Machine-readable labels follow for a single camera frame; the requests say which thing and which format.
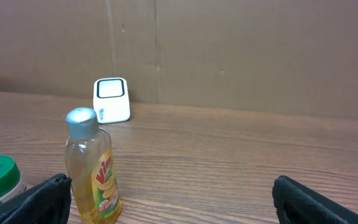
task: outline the device screen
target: device screen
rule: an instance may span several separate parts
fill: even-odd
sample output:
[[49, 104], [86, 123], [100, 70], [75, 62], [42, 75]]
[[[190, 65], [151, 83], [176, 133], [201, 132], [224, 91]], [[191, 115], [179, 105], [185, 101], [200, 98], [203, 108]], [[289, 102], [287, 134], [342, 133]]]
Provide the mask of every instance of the device screen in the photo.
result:
[[122, 96], [124, 94], [122, 80], [101, 80], [98, 83], [98, 97], [107, 98]]

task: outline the white device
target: white device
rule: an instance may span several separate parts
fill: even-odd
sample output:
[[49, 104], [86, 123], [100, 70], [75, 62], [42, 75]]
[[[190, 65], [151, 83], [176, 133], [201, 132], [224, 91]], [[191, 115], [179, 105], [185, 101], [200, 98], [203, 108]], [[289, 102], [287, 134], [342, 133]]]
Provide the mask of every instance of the white device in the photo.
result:
[[93, 86], [93, 109], [101, 124], [127, 121], [131, 116], [127, 82], [123, 78], [102, 78]]

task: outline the wooden table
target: wooden table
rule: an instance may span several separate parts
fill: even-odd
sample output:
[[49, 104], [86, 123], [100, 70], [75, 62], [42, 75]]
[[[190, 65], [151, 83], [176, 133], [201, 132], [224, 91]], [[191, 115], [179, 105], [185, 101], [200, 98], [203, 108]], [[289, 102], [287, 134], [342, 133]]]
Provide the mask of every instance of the wooden table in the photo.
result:
[[[65, 115], [91, 100], [0, 93], [0, 154], [36, 185], [66, 172]], [[358, 120], [132, 104], [104, 125], [124, 207], [118, 223], [277, 223], [288, 175], [358, 213]], [[70, 223], [80, 223], [75, 201]]]

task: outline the plastic bottle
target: plastic bottle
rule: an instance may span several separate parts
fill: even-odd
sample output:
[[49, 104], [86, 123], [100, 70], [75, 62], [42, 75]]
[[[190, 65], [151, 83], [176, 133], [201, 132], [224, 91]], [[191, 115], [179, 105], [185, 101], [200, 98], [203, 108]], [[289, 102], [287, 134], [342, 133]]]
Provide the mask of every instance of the plastic bottle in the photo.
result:
[[65, 160], [83, 223], [114, 223], [122, 209], [110, 135], [99, 128], [91, 108], [76, 108], [66, 117], [70, 138]]

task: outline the bottle label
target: bottle label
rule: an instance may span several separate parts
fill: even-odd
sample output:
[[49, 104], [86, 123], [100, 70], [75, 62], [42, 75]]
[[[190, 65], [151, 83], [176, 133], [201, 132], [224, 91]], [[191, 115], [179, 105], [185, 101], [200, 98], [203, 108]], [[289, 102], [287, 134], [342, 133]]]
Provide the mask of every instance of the bottle label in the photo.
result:
[[112, 214], [118, 204], [118, 189], [111, 149], [100, 157], [92, 171], [92, 189], [99, 216]]

